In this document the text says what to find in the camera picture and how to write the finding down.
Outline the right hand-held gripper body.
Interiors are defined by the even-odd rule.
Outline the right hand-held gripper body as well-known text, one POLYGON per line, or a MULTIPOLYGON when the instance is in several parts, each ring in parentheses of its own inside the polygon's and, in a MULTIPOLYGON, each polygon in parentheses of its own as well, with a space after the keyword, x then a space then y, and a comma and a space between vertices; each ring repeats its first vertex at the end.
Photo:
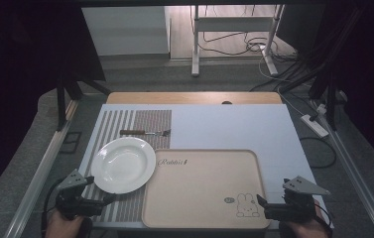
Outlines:
POLYGON ((289 222, 309 222, 315 218, 314 195, 330 195, 330 191, 297 176, 283 184, 284 203, 268 203, 264 207, 267 219, 289 222))

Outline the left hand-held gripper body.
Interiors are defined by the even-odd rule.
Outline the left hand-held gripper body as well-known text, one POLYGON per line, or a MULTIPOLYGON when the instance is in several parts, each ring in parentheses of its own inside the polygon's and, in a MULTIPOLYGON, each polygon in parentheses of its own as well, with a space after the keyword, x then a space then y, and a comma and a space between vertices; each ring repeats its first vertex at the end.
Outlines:
POLYGON ((104 206, 101 200, 82 196, 88 185, 78 170, 72 171, 59 183, 56 208, 67 219, 73 220, 77 215, 91 217, 101 214, 104 206))

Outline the white plate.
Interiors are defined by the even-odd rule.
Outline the white plate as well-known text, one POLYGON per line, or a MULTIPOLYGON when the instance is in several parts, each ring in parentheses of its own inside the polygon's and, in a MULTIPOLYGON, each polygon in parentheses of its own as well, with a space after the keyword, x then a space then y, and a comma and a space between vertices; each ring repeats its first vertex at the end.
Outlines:
POLYGON ((143 186, 156 167, 152 146, 139 138, 125 137, 106 144, 93 158, 94 183, 108 193, 123 194, 143 186))

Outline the beige tray with rabbit print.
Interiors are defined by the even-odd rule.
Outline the beige tray with rabbit print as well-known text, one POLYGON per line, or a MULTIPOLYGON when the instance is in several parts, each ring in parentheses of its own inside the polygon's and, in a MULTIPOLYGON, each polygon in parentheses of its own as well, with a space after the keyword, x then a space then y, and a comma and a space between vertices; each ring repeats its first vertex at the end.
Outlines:
POLYGON ((250 150, 159 150, 146 184, 142 220, 150 228, 265 229, 265 194, 250 150))

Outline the fork with wooden handle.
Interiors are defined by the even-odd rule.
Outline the fork with wooden handle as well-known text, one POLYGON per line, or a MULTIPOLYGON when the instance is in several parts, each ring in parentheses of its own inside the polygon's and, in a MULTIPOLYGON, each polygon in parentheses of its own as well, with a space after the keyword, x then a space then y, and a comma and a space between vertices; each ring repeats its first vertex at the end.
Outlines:
POLYGON ((164 131, 157 131, 157 132, 149 132, 145 130, 120 130, 119 134, 120 135, 151 135, 151 136, 167 137, 171 135, 171 129, 164 130, 164 131))

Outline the person's right hand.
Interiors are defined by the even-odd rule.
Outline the person's right hand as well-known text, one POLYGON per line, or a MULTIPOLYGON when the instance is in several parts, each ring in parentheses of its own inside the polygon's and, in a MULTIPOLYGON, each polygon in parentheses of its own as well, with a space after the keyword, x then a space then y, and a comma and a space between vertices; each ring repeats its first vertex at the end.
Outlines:
POLYGON ((312 219, 311 221, 306 223, 286 223, 286 225, 292 229, 296 238, 329 238, 329 232, 320 223, 320 221, 324 220, 324 218, 318 206, 319 202, 315 200, 314 208, 316 213, 316 219, 312 219))

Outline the person's left hand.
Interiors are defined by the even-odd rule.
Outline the person's left hand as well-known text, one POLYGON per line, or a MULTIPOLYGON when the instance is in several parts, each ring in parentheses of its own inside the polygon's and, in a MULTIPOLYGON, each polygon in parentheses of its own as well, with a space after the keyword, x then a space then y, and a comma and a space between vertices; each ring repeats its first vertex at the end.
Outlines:
POLYGON ((58 210, 55 210, 49 218, 45 238, 76 238, 82 221, 82 216, 67 220, 58 210))

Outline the white power strip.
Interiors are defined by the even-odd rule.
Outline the white power strip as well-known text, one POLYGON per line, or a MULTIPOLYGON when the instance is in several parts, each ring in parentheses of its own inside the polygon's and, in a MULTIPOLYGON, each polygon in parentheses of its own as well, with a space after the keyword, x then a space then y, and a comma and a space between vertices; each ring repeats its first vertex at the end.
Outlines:
POLYGON ((301 120, 320 138, 325 138, 329 133, 315 120, 312 120, 309 114, 301 117, 301 120))

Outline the grey striped placemat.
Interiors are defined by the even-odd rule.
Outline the grey striped placemat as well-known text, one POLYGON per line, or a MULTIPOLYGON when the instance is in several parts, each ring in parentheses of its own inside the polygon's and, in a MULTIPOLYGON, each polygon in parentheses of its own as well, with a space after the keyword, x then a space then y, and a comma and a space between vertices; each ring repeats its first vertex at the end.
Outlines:
MULTIPOLYGON (((94 157, 108 143, 122 138, 121 130, 145 130, 160 132, 170 130, 171 110, 101 109, 88 142, 79 171, 85 177, 91 175, 94 157)), ((102 213, 92 218, 97 227, 139 226, 145 186, 119 193, 116 200, 107 205, 102 213)))

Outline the dark curtain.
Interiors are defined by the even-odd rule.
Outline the dark curtain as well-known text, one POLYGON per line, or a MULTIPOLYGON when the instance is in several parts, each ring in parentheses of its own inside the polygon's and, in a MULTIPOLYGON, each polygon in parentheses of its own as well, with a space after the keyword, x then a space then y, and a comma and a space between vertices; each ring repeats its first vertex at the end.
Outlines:
POLYGON ((60 80, 102 80, 82 9, 0 0, 0 176, 23 141, 41 95, 60 80))
POLYGON ((317 38, 340 29, 361 12, 334 59, 331 69, 319 77, 310 96, 318 97, 330 83, 344 91, 345 111, 374 148, 374 0, 325 0, 326 7, 317 38))

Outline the wooden desk board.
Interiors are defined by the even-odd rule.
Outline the wooden desk board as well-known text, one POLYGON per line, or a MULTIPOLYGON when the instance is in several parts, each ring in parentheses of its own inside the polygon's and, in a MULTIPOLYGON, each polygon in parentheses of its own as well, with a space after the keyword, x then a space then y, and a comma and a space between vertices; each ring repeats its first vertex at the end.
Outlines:
POLYGON ((276 92, 112 92, 107 104, 281 104, 276 92))

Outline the aluminium rail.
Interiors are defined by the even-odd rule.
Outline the aluminium rail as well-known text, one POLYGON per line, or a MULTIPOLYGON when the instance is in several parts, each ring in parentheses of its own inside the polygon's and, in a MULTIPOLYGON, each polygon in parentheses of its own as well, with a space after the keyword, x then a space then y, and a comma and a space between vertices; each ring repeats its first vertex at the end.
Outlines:
POLYGON ((36 172, 6 230, 3 238, 20 238, 32 214, 35 204, 45 185, 47 177, 59 153, 63 139, 70 127, 73 115, 78 107, 78 100, 71 100, 64 112, 64 123, 59 131, 55 131, 52 139, 38 165, 36 172))
POLYGON ((319 123, 328 131, 329 140, 374 227, 374 149, 341 107, 336 114, 335 130, 326 122, 325 114, 320 114, 319 123))

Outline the black rectangular frame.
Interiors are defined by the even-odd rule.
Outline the black rectangular frame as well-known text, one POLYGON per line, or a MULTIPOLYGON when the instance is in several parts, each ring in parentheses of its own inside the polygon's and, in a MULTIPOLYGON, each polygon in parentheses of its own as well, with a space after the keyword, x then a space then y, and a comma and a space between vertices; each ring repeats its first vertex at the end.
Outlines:
POLYGON ((80 142, 82 133, 81 132, 68 132, 62 142, 60 148, 61 154, 74 154, 77 150, 78 144, 80 142))

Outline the white wall panel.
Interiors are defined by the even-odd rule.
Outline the white wall panel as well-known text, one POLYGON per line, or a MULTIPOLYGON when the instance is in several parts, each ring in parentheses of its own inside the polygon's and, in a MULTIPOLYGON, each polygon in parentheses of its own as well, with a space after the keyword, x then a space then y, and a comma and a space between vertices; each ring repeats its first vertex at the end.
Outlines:
POLYGON ((82 8, 100 56, 163 55, 170 51, 164 6, 82 8))

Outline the white metal stand frame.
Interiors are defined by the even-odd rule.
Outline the white metal stand frame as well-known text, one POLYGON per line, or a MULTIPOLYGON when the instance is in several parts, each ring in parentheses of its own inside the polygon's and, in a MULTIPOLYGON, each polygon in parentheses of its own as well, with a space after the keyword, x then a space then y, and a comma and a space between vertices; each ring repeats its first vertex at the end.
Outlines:
POLYGON ((279 73, 274 65, 271 46, 278 29, 284 5, 279 5, 272 17, 199 17, 198 6, 194 6, 192 20, 193 48, 191 55, 191 75, 199 76, 198 34, 204 32, 266 32, 265 46, 259 47, 271 76, 279 73))

